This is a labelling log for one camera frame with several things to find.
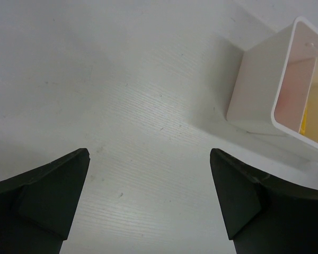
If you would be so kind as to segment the long yellow lego brick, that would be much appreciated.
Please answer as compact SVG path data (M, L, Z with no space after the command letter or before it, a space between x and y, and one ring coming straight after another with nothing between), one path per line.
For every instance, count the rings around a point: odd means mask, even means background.
M301 127L299 129L299 133L301 135L305 135L305 132L306 132L306 121L307 121L307 106L305 106L303 117L302 117L302 122L301 122Z

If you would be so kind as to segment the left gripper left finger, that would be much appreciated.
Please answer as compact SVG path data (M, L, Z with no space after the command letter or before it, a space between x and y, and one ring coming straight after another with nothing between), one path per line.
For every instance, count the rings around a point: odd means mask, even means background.
M60 253L89 164L80 148L0 181L0 253Z

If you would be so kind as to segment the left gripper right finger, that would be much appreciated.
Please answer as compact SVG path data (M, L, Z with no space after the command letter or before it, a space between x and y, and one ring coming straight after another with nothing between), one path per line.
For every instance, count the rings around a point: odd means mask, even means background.
M237 253L318 253L318 190L254 168L220 149L210 167Z

